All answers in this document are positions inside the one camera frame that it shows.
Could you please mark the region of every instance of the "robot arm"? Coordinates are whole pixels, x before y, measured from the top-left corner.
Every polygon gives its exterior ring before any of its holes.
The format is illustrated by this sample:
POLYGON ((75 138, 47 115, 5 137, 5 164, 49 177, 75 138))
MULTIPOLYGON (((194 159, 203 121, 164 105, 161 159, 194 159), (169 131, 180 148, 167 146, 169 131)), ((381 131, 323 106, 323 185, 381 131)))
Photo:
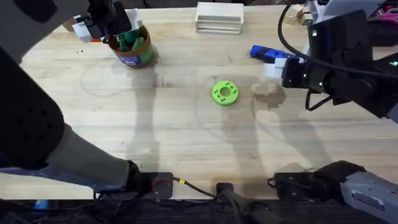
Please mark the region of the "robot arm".
POLYGON ((55 28, 88 10, 82 20, 99 38, 131 29, 120 2, 5 0, 0 8, 0 172, 34 175, 91 187, 95 192, 150 188, 131 161, 113 157, 64 123, 58 105, 18 66, 55 28))
POLYGON ((398 222, 398 186, 362 166, 338 161, 315 172, 276 173, 273 179, 281 200, 334 200, 388 223, 398 222))
POLYGON ((358 10, 309 26, 311 57, 291 47, 279 26, 282 43, 307 60, 286 60, 282 86, 307 89, 307 110, 315 110, 329 100, 334 105, 353 101, 378 118, 398 122, 398 54, 373 60, 367 18, 364 11, 358 10), (310 106, 314 93, 329 97, 310 106))

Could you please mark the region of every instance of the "cable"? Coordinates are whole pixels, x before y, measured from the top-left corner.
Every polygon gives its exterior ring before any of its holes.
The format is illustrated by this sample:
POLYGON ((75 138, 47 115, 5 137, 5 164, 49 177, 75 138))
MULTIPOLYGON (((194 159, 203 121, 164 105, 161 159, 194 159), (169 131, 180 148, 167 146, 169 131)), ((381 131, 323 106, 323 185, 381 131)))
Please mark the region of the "cable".
POLYGON ((202 193, 202 194, 204 194, 206 196, 209 196, 211 198, 215 198, 216 197, 216 195, 213 195, 212 193, 206 192, 206 191, 194 186, 193 184, 189 183, 188 181, 186 181, 184 179, 180 179, 178 177, 174 177, 173 180, 177 181, 180 184, 187 185, 188 187, 192 188, 193 190, 196 190, 197 192, 200 192, 200 193, 202 193))
POLYGON ((276 188, 274 178, 269 178, 269 179, 267 180, 267 184, 268 184, 268 186, 272 187, 273 189, 276 188))
POLYGON ((144 4, 146 9, 152 9, 152 6, 150 6, 150 4, 148 4, 147 0, 142 0, 142 3, 144 4))
POLYGON ((305 97, 305 109, 308 111, 315 111, 316 109, 318 109, 319 107, 321 107, 322 105, 324 105, 325 103, 327 103, 333 99, 332 96, 328 96, 325 99, 319 101, 318 103, 316 103, 315 105, 310 107, 310 100, 311 100, 312 93, 314 93, 312 90, 308 90, 307 96, 305 97))
POLYGON ((242 224, 242 218, 241 218, 241 216, 240 216, 240 212, 239 212, 238 206, 235 204, 234 201, 230 200, 230 199, 229 199, 228 197, 226 197, 225 195, 222 195, 222 193, 221 193, 221 196, 223 196, 223 198, 225 198, 226 201, 229 202, 229 204, 231 204, 232 209, 233 209, 233 211, 234 211, 234 216, 235 216, 236 224, 242 224))
POLYGON ((344 67, 344 66, 339 66, 339 65, 333 65, 327 62, 324 62, 322 60, 316 59, 316 58, 312 58, 304 53, 302 53, 301 51, 295 49, 294 47, 292 47, 286 40, 285 37, 283 35, 282 32, 282 24, 283 24, 283 20, 284 17, 286 16, 287 11, 289 10, 289 8, 291 7, 291 5, 287 5, 285 7, 285 9, 282 11, 282 14, 279 17, 279 22, 278 22, 278 37, 280 42, 283 44, 283 46, 285 46, 289 51, 291 51, 293 54, 295 54, 296 56, 307 60, 309 62, 321 65, 323 67, 326 68, 330 68, 333 70, 339 70, 339 71, 343 71, 343 72, 348 72, 348 73, 357 73, 357 74, 361 74, 361 75, 369 75, 369 76, 374 76, 374 77, 383 77, 383 78, 398 78, 397 75, 392 75, 392 74, 388 74, 388 73, 381 73, 381 72, 370 72, 370 71, 366 71, 366 70, 358 70, 355 68, 348 68, 348 67, 344 67))

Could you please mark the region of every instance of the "green spool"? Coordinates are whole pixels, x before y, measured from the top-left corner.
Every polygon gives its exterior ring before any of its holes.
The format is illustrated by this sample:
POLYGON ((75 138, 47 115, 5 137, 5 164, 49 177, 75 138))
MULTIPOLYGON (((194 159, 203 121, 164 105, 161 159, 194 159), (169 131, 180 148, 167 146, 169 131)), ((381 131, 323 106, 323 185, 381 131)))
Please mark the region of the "green spool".
POLYGON ((239 90, 233 82, 218 82, 213 89, 211 95, 217 104, 221 106, 229 106, 236 102, 239 96, 239 90))

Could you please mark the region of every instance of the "wooden tabletop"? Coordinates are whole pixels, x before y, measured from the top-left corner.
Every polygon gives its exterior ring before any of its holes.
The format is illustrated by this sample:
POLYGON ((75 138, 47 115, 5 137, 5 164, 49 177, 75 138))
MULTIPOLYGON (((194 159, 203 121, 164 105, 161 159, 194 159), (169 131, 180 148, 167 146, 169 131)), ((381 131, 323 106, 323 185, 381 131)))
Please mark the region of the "wooden tabletop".
MULTIPOLYGON (((256 44, 285 50, 276 31, 282 8, 245 7, 243 35, 196 34, 195 9, 140 10, 159 53, 154 66, 140 70, 123 65, 107 45, 83 44, 61 27, 24 57, 22 67, 78 134, 142 171, 173 172, 210 191, 218 182, 232 182, 237 192, 259 198, 275 198, 266 184, 275 171, 317 169, 342 159, 398 183, 398 124, 354 103, 310 113, 304 91, 261 77, 262 63, 249 58, 249 49, 256 44), (211 99, 220 80, 239 87, 235 105, 220 107, 211 99)), ((296 48, 307 41, 305 27, 285 25, 284 33, 296 48)), ((92 193, 3 174, 0 197, 92 193)), ((203 197, 175 184, 174 198, 203 197)))

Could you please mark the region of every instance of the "green marker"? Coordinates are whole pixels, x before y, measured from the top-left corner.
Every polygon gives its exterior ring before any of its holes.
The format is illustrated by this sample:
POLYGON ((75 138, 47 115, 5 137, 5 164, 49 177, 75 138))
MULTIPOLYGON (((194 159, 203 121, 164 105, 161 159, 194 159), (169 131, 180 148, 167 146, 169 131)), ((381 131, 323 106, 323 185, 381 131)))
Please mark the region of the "green marker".
POLYGON ((136 40, 136 42, 134 43, 134 45, 132 46, 132 50, 137 50, 138 48, 140 48, 142 45, 144 45, 144 38, 143 37, 138 37, 138 39, 136 40))
POLYGON ((139 37, 139 29, 124 33, 124 39, 126 40, 127 44, 133 46, 137 38, 139 37))
POLYGON ((117 35, 116 39, 118 40, 119 43, 119 50, 121 52, 128 52, 130 51, 129 47, 127 46, 126 40, 123 36, 123 34, 117 35))
POLYGON ((239 90, 233 82, 221 81, 211 89, 213 100, 221 106, 229 106, 236 102, 239 90))

